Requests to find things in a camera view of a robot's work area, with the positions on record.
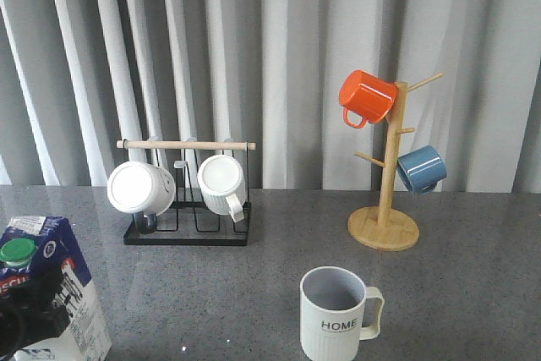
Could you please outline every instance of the gray curtain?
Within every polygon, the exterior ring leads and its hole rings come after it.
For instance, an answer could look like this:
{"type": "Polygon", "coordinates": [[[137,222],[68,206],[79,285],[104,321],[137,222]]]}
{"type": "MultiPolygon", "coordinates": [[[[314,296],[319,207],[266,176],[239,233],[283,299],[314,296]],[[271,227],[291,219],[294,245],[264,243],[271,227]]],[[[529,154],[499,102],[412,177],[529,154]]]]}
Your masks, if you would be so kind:
{"type": "MultiPolygon", "coordinates": [[[[0,0],[0,183],[102,186],[118,139],[254,141],[252,187],[378,189],[354,69],[410,84],[439,190],[541,192],[540,0],[0,0]]],[[[161,157],[172,167],[176,151],[161,157]]],[[[144,161],[142,150],[129,159],[144,161]]],[[[403,189],[396,182],[397,189],[403,189]]]]}

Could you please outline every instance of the round wooden base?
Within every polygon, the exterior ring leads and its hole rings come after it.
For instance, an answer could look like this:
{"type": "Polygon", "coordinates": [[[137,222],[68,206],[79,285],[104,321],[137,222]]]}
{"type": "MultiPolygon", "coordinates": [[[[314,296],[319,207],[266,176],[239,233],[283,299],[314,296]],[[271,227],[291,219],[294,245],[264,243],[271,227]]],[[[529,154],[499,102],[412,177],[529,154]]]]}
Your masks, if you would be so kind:
{"type": "Polygon", "coordinates": [[[417,223],[401,211],[391,209],[389,224],[378,226],[378,206],[354,211],[347,221],[349,233],[373,249],[401,251],[409,249],[419,238],[417,223]]]}

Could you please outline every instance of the white ceramic cup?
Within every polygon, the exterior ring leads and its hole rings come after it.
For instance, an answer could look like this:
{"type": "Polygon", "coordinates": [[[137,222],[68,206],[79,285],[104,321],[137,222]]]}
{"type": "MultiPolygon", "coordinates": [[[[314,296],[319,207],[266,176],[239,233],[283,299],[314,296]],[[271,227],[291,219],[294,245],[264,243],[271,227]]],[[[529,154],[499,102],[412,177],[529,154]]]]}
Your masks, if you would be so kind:
{"type": "Polygon", "coordinates": [[[107,198],[124,213],[160,215],[175,199],[171,173],[146,162],[128,161],[119,165],[107,180],[107,198]]]}
{"type": "Polygon", "coordinates": [[[377,287],[336,266],[307,272],[301,290],[301,346],[312,361],[351,361],[359,340],[380,334],[385,300],[377,287]],[[362,327],[366,299],[376,299],[373,325],[362,327]]]}
{"type": "Polygon", "coordinates": [[[237,160],[224,155],[207,158],[197,172],[197,182],[209,210],[230,215],[234,222],[244,219],[246,183],[237,160]]]}

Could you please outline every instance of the gray countertop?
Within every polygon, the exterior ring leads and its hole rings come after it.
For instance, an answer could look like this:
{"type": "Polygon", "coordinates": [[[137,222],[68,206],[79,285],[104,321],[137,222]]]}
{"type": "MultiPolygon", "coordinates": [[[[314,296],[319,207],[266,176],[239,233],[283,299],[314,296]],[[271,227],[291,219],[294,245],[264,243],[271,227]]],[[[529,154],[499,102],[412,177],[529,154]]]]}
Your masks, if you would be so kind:
{"type": "Polygon", "coordinates": [[[355,359],[539,360],[541,195],[395,194],[418,224],[411,249],[347,232],[370,192],[252,190],[247,247],[125,246],[130,216],[104,188],[0,187],[0,220],[65,216],[101,295],[118,360],[307,360],[303,274],[337,265],[385,297],[378,338],[355,359]]]}

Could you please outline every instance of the white curtain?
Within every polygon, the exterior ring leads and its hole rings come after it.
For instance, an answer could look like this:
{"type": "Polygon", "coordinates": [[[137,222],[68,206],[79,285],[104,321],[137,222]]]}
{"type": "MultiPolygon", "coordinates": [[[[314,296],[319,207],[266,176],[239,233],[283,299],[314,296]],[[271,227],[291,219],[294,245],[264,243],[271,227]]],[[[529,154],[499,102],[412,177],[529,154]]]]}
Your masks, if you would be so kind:
{"type": "MultiPolygon", "coordinates": [[[[103,186],[118,139],[254,141],[252,187],[378,189],[385,124],[354,69],[410,94],[401,154],[440,189],[541,192],[541,0],[0,0],[0,184],[103,186]]],[[[162,157],[172,167],[176,151],[162,157]]],[[[146,160],[142,150],[130,159],[146,160]]],[[[398,189],[403,189],[396,182],[398,189]]]]}

